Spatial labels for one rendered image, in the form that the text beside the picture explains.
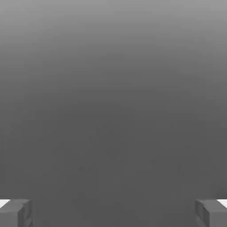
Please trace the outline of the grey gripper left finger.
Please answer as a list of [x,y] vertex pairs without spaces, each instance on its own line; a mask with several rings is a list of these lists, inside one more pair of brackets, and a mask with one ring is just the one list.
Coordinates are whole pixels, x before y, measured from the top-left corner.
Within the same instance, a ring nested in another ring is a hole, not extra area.
[[33,227],[32,200],[0,199],[0,227]]

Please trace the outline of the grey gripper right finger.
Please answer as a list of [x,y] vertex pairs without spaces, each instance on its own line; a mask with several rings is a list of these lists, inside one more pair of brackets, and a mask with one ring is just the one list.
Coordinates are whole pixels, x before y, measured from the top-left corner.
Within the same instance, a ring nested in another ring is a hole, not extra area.
[[197,227],[227,227],[227,199],[195,200]]

